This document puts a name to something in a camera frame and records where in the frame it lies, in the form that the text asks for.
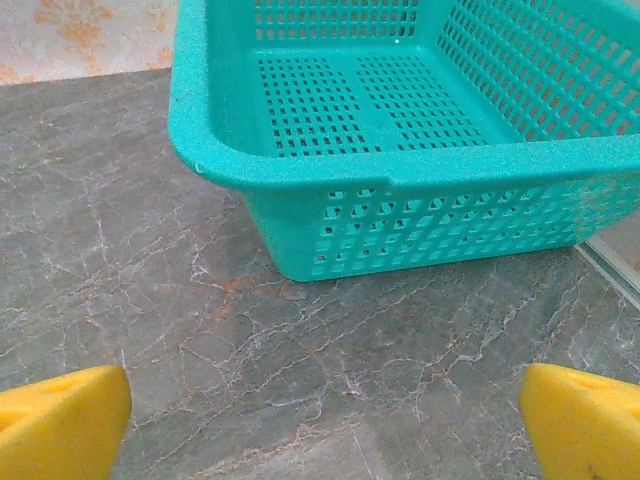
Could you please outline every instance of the plastic basket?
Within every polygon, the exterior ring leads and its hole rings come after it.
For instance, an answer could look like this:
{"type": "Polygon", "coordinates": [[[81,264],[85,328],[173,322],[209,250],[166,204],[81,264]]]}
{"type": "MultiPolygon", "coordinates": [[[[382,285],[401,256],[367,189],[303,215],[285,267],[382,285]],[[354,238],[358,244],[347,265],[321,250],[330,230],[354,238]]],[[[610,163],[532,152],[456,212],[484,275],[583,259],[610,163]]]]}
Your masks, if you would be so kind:
{"type": "Polygon", "coordinates": [[[573,245],[640,206],[640,14],[181,0],[169,133],[320,280],[573,245]]]}

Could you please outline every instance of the basket rim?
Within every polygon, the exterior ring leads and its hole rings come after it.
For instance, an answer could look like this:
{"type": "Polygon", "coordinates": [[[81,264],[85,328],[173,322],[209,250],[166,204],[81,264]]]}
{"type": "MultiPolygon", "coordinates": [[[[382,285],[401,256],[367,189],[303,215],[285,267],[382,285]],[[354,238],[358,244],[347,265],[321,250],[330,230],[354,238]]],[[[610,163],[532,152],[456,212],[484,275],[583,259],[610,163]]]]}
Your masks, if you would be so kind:
{"type": "MultiPolygon", "coordinates": [[[[617,0],[596,1],[624,8],[617,0]]],[[[167,123],[178,156],[213,183],[241,191],[351,185],[414,190],[640,173],[640,134],[295,158],[236,150],[217,138],[209,122],[207,49],[212,47],[206,11],[207,0],[180,2],[167,123]]]]}

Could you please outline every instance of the teal plastic basket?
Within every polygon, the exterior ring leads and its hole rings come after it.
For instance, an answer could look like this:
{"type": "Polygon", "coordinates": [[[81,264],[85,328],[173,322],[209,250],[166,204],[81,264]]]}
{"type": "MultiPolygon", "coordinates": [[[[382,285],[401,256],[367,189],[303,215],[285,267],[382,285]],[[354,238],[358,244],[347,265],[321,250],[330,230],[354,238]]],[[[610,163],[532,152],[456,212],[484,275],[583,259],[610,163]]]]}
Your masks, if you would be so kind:
{"type": "Polygon", "coordinates": [[[181,0],[169,134],[300,281],[573,245],[640,206],[640,14],[181,0]]]}

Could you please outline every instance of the marble countertop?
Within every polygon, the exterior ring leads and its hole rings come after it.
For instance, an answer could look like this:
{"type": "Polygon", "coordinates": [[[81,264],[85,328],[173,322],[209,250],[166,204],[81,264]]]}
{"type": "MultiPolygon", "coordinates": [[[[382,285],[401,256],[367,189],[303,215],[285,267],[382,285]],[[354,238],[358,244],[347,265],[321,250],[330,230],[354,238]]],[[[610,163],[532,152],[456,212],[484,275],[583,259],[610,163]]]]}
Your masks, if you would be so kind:
{"type": "Polygon", "coordinates": [[[169,72],[0,88],[0,389],[125,366],[114,479],[531,479],[545,361],[640,382],[640,314],[575,250],[296,284],[188,171],[169,72]]]}

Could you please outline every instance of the yellow object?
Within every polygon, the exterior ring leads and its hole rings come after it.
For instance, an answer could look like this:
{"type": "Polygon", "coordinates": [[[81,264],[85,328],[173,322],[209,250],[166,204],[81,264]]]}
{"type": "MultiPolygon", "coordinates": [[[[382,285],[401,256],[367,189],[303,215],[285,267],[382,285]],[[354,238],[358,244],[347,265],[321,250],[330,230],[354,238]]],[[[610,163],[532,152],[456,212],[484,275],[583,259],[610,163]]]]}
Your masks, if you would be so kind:
{"type": "Polygon", "coordinates": [[[520,410],[548,480],[640,479],[640,387],[534,364],[520,410]]]}
{"type": "Polygon", "coordinates": [[[131,396],[120,367],[0,392],[0,480],[105,480],[131,396]]]}

